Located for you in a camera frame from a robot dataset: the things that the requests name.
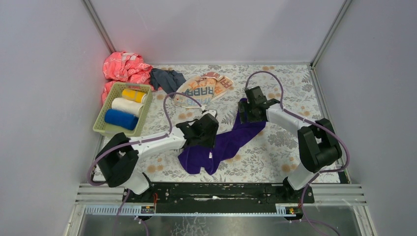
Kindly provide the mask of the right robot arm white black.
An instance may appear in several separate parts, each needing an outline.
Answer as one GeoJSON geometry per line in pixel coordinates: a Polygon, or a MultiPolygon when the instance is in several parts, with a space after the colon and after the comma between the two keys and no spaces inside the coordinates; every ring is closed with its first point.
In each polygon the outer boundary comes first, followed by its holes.
{"type": "Polygon", "coordinates": [[[285,109],[277,99],[268,100],[260,87],[245,90],[246,100],[238,104],[240,120],[274,123],[298,139],[301,164],[283,184],[294,191],[301,190],[322,168],[332,165],[342,156],[338,140],[329,120],[312,122],[285,109]]]}

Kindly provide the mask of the purple towel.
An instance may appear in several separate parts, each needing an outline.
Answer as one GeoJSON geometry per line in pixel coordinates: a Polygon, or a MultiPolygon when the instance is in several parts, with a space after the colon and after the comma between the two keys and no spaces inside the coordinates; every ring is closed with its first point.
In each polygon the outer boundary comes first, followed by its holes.
{"type": "Polygon", "coordinates": [[[187,147],[178,156],[178,160],[188,174],[199,174],[203,168],[207,174],[213,175],[222,161],[233,158],[265,126],[265,121],[241,123],[240,114],[237,113],[231,131],[216,136],[214,148],[187,147]]]}

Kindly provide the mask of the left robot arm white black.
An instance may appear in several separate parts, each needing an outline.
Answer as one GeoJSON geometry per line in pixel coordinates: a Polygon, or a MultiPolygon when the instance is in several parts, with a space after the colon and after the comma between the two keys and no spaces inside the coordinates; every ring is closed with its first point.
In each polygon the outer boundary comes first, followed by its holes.
{"type": "Polygon", "coordinates": [[[131,139],[124,133],[116,134],[96,157],[105,184],[143,194],[151,187],[151,181],[134,171],[138,160],[193,146],[213,148],[219,128],[216,117],[215,110],[207,110],[199,119],[179,123],[169,132],[131,139]]]}

